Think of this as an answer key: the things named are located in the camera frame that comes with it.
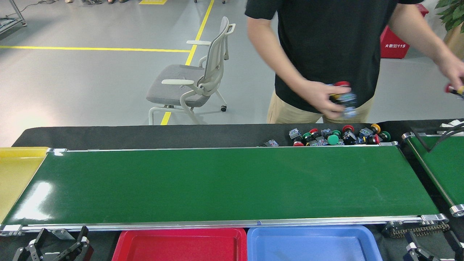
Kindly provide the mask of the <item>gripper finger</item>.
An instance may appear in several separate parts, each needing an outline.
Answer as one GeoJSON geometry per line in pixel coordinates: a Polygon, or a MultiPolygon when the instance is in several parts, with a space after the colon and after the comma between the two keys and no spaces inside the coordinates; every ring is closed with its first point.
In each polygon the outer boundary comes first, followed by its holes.
{"type": "Polygon", "coordinates": [[[408,242],[406,246],[407,253],[404,255],[405,261],[439,261],[440,259],[426,250],[417,242],[417,238],[413,232],[405,233],[405,238],[408,242]]]}
{"type": "Polygon", "coordinates": [[[51,253],[52,261],[89,261],[94,253],[87,238],[88,228],[83,226],[79,235],[75,238],[64,228],[54,229],[52,233],[60,240],[74,241],[74,243],[62,252],[51,253]]]}
{"type": "Polygon", "coordinates": [[[13,261],[27,261],[28,258],[32,261],[44,261],[45,258],[41,252],[41,247],[43,246],[47,236],[48,230],[42,228],[36,239],[30,241],[26,247],[20,247],[16,250],[13,261]]]}
{"type": "Polygon", "coordinates": [[[464,245],[463,242],[460,242],[457,236],[454,234],[452,230],[447,230],[444,232],[444,236],[446,241],[448,242],[449,246],[455,253],[455,260],[463,260],[464,259],[464,245]]]}

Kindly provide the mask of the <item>person's left hand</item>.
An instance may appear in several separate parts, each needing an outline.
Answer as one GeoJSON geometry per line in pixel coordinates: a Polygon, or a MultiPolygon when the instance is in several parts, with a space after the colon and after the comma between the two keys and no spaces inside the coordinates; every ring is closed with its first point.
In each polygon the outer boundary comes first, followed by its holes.
{"type": "Polygon", "coordinates": [[[463,86],[464,63],[457,56],[445,52],[439,55],[435,63],[455,90],[463,86]]]}

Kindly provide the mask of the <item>person's right hand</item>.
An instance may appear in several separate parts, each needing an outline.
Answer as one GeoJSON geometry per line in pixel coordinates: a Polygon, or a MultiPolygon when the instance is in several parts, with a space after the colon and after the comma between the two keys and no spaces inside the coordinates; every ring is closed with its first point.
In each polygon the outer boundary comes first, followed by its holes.
{"type": "Polygon", "coordinates": [[[345,110],[342,105],[330,101],[333,94],[346,94],[351,91],[347,85],[330,86],[322,82],[303,81],[300,96],[327,118],[338,118],[345,110]]]}

